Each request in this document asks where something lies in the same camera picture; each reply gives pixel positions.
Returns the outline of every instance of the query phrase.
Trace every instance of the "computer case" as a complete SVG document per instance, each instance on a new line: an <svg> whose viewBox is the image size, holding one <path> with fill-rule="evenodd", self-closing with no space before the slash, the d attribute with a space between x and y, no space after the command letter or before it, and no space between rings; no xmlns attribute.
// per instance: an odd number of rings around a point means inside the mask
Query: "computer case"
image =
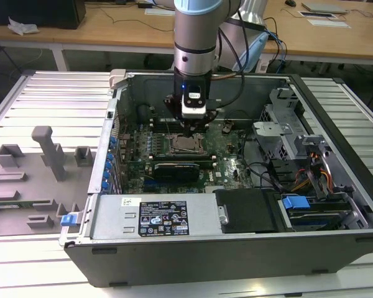
<svg viewBox="0 0 373 298"><path fill-rule="evenodd" d="M84 0L0 0L0 25L10 17L38 27L77 29L85 14Z"/></svg>

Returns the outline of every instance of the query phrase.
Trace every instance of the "blue tab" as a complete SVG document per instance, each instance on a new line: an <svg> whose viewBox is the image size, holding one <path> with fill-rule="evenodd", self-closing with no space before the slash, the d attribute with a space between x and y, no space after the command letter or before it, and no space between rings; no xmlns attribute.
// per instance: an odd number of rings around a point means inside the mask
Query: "blue tab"
<svg viewBox="0 0 373 298"><path fill-rule="evenodd" d="M62 227L74 227L77 225L77 215L75 214L68 214L64 215L61 218L61 226Z"/></svg>
<svg viewBox="0 0 373 298"><path fill-rule="evenodd" d="M286 209L309 209L311 208L310 203L304 196L287 196L282 199L283 206Z"/></svg>

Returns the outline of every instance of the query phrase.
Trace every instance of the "slotted aluminum surface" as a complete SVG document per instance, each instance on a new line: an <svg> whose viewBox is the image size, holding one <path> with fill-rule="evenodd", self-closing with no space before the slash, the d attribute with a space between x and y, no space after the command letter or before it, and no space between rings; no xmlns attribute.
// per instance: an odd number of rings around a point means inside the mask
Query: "slotted aluminum surface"
<svg viewBox="0 0 373 298"><path fill-rule="evenodd" d="M0 146L18 144L24 153L42 152L32 140L37 125L52 127L64 152L77 146L96 151L109 99L109 73L37 71L23 77L0 117Z"/></svg>
<svg viewBox="0 0 373 298"><path fill-rule="evenodd" d="M345 84L332 79L303 80L373 174L373 113ZM314 133L321 134L308 113L304 117Z"/></svg>

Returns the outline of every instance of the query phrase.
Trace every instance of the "wire bundle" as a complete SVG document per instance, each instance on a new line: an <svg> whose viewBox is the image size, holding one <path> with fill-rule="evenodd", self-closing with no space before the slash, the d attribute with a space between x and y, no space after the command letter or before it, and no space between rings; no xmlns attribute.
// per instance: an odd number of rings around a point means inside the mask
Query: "wire bundle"
<svg viewBox="0 0 373 298"><path fill-rule="evenodd" d="M277 52L274 56L274 59L272 59L272 61L268 64L268 66L270 66L278 57L279 53L281 55L281 61L280 61L280 64L276 70L276 73L279 73L280 69L282 68L282 65L285 63L285 60L286 60L286 56L287 56L287 45L286 43L283 41L283 40L280 40L279 39L279 35L278 35L278 25L276 23L276 20L273 18L273 17L268 17L264 20L273 20L274 24L275 24L275 34L271 31L269 31L268 29L265 29L265 31L275 40L276 44L277 44Z"/></svg>

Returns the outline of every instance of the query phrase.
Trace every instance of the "paper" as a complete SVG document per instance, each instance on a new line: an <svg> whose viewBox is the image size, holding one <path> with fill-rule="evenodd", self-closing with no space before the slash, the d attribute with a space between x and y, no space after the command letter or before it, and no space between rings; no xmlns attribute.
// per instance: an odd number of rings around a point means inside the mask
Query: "paper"
<svg viewBox="0 0 373 298"><path fill-rule="evenodd" d="M333 22L332 20L307 20L314 26L351 28L344 22Z"/></svg>
<svg viewBox="0 0 373 298"><path fill-rule="evenodd" d="M147 8L145 14L153 14L155 16L175 16L175 11L168 11L161 8Z"/></svg>
<svg viewBox="0 0 373 298"><path fill-rule="evenodd" d="M10 18L8 18L10 24L8 25L8 29L14 31L16 34L23 35L27 33L37 33L40 32L35 24L22 24L18 23Z"/></svg>

